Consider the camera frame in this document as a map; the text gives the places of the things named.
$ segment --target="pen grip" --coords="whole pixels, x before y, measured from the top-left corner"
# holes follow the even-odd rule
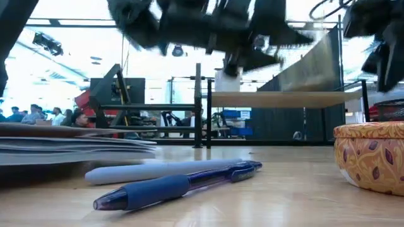
[[[173,175],[129,183],[123,186],[128,194],[128,206],[125,210],[139,209],[156,202],[181,197],[190,187],[187,175]]]

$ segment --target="black curtain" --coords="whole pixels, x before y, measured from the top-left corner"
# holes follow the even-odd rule
[[[279,78],[274,77],[258,91],[280,91]],[[302,108],[252,108],[250,127],[254,134],[247,139],[289,141],[296,131],[303,131],[303,126]]]
[[[295,84],[308,84],[306,91],[333,91],[342,86],[336,26],[301,60],[283,70],[258,91],[299,90],[295,89]],[[345,105],[326,108],[325,119],[327,139],[332,139],[333,128],[345,123]],[[303,108],[253,108],[250,124],[254,134],[248,139],[291,141],[293,134],[300,131],[306,132],[308,141],[323,140],[321,110],[318,109],[306,109],[306,129]]]

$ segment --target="marker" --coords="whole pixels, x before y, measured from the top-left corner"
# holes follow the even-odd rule
[[[214,183],[222,181],[234,183],[251,178],[261,167],[262,164],[257,161],[243,161],[214,170],[129,183],[96,199],[93,207],[99,211],[131,211],[156,202],[182,197],[190,190]]]
[[[242,162],[242,159],[182,161],[170,163],[147,163],[144,165],[108,166],[96,168],[85,175],[85,180],[94,185],[121,182],[137,182],[165,176],[190,174],[223,168]]]

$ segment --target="wooden board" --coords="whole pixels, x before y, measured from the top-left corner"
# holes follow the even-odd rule
[[[26,170],[1,179],[0,226],[403,226],[404,197],[347,183],[332,147],[163,146],[156,152],[156,161],[217,158],[262,161],[263,168],[251,179],[199,189],[137,212],[93,210],[94,199],[121,184],[91,186],[83,174],[116,163]]]
[[[339,91],[213,92],[212,107],[324,108],[361,96],[361,92]]]

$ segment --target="pen clip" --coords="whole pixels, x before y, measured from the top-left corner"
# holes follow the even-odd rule
[[[255,167],[251,166],[245,170],[236,170],[230,176],[230,181],[235,183],[255,176]]]

